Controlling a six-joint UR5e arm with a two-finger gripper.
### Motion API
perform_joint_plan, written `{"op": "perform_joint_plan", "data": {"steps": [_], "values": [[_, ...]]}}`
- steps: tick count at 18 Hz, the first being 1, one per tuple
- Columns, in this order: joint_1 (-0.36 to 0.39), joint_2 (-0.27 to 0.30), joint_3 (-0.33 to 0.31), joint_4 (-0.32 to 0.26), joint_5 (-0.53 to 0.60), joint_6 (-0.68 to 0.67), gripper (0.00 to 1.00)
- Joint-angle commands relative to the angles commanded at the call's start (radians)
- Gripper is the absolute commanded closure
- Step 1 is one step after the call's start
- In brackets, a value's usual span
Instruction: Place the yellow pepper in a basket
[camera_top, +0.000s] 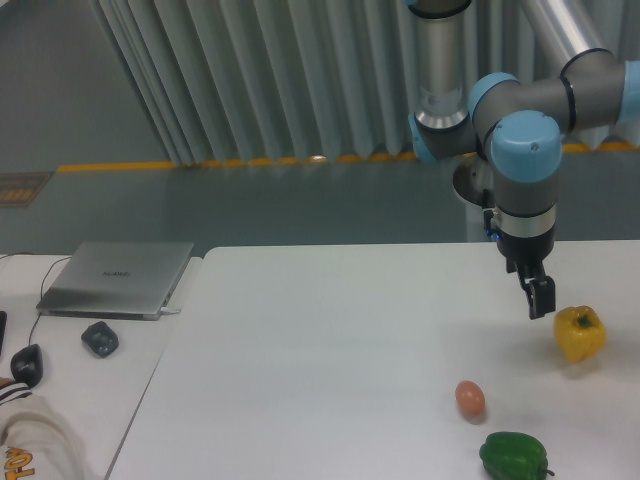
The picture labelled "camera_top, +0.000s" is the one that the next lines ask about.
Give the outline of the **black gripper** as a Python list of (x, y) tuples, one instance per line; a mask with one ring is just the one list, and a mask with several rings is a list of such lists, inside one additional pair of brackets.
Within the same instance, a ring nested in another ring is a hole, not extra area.
[(555, 227), (535, 237), (517, 237), (498, 231), (496, 244), (506, 259), (508, 273), (517, 272), (522, 290), (529, 303), (529, 318), (539, 319), (556, 310), (555, 282), (550, 276), (542, 279), (533, 273), (542, 268), (543, 260), (551, 253)]

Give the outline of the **cream sleeved forearm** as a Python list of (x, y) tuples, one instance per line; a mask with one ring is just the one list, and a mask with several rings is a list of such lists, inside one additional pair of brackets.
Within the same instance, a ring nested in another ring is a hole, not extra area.
[(1, 379), (1, 477), (83, 479), (78, 441), (62, 417), (24, 383)]

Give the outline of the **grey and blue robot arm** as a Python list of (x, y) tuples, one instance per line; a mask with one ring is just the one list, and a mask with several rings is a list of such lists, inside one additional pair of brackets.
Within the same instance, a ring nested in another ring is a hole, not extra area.
[(556, 76), (525, 84), (495, 72), (463, 88), (465, 1), (411, 1), (417, 20), (419, 105), (409, 117), (416, 155), (432, 161), (474, 151), (480, 174), (454, 175), (457, 194), (479, 206), (529, 315), (556, 308), (544, 270), (555, 238), (561, 140), (639, 117), (639, 65), (619, 62), (579, 1), (525, 1), (521, 8)]

